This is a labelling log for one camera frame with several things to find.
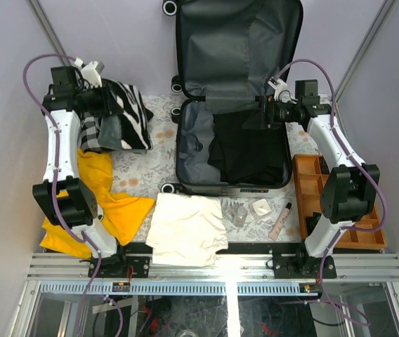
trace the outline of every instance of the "suitcase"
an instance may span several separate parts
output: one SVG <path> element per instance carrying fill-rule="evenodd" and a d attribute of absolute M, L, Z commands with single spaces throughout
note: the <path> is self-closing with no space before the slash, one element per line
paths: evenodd
<path fill-rule="evenodd" d="M 176 116 L 176 176 L 181 192 L 206 196 L 272 197 L 292 177 L 285 124 L 282 179 L 273 185 L 231 185 L 207 163 L 213 114 L 257 109 L 266 81 L 292 61 L 301 29 L 299 0 L 178 0 L 178 78 L 187 100 Z M 287 80 L 287 73 L 282 76 Z"/>

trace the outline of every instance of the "wall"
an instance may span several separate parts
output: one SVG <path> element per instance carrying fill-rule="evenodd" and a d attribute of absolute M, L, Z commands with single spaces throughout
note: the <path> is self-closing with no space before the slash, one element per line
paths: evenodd
<path fill-rule="evenodd" d="M 23 0 L 0 0 L 0 336 L 8 331 L 36 249 L 41 211 L 32 198 L 46 161 L 47 132 L 39 110 L 22 84 L 22 69 L 33 56 L 51 52 Z M 30 72 L 41 97 L 50 80 L 42 61 Z"/>
<path fill-rule="evenodd" d="M 386 236 L 399 255 L 399 1 L 339 104 L 354 149 L 381 169 Z"/>
<path fill-rule="evenodd" d="M 103 75 L 135 84 L 145 95 L 170 95 L 177 74 L 175 18 L 162 13 L 162 0 L 40 0 L 70 55 L 102 60 Z M 304 19 L 295 58 L 310 58 L 329 72 L 334 86 L 362 42 L 383 0 L 303 0 Z M 316 79 L 312 65 L 295 65 L 289 75 Z"/>

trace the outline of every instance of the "folded clothing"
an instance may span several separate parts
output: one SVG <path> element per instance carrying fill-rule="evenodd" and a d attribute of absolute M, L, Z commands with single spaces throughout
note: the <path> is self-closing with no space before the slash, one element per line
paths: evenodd
<path fill-rule="evenodd" d="M 156 264 L 213 265 L 216 252 L 228 248 L 220 200 L 159 193 L 146 244 Z"/>
<path fill-rule="evenodd" d="M 154 114 L 143 104 L 135 86 L 103 79 L 117 102 L 117 113 L 95 117 L 85 112 L 81 118 L 81 149 L 85 152 L 151 150 L 148 121 Z"/>
<path fill-rule="evenodd" d="M 83 153 L 78 150 L 78 169 L 79 177 L 103 208 L 104 217 L 101 223 L 104 228 L 122 246 L 128 244 L 154 206 L 154 199 L 132 197 L 127 193 L 110 193 L 113 177 L 109 153 Z M 78 258 L 90 258 L 90 248 L 75 241 L 61 226 L 52 225 L 45 219 L 42 227 L 46 229 L 46 235 L 40 243 L 42 247 Z"/>
<path fill-rule="evenodd" d="M 209 146 L 208 164 L 221 171 L 230 184 L 275 185 L 282 182 L 285 142 L 282 129 L 247 130 L 243 123 L 254 113 L 245 110 L 215 114 L 215 138 Z"/>

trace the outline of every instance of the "yellow cloth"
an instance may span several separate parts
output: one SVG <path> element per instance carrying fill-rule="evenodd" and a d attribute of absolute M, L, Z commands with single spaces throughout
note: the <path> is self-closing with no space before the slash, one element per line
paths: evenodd
<path fill-rule="evenodd" d="M 110 193 L 112 160 L 109 153 L 83 153 L 78 150 L 78 169 L 81 180 L 91 189 L 104 210 L 103 226 L 122 246 L 128 244 L 154 206 L 154 199 Z M 40 243 L 42 247 L 78 258 L 90 258 L 88 246 L 76 242 L 61 226 L 54 226 L 45 219 L 42 227 L 46 229 L 46 236 Z"/>

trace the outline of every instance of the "floral pattern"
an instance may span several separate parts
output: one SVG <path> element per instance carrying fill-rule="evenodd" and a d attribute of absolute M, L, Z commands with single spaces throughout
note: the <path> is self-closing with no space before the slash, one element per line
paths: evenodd
<path fill-rule="evenodd" d="M 112 192 L 126 192 L 137 197 L 156 199 L 160 187 L 165 183 L 177 182 L 175 174 L 175 146 L 177 125 L 171 121 L 170 111 L 180 107 L 185 100 L 181 95 L 143 96 L 145 106 L 155 113 L 149 122 L 153 149 L 147 154 L 134 154 L 125 151 L 112 152 L 114 182 Z M 292 157 L 296 153 L 317 154 L 318 148 L 310 136 L 298 124 L 287 124 L 287 132 Z M 223 222 L 228 231 L 229 242 L 271 242 L 268 233 L 272 230 L 277 215 L 287 202 L 292 203 L 292 212 L 282 229 L 279 242 L 301 241 L 299 234 L 299 217 L 296 207 L 296 196 L 293 179 L 276 196 L 267 199 L 273 214 L 260 221 L 255 221 L 249 213 L 243 227 L 233 225 L 233 214 L 238 206 L 249 205 L 256 199 L 221 198 Z M 152 211 L 143 221 L 135 242 L 144 242 L 150 229 Z"/>

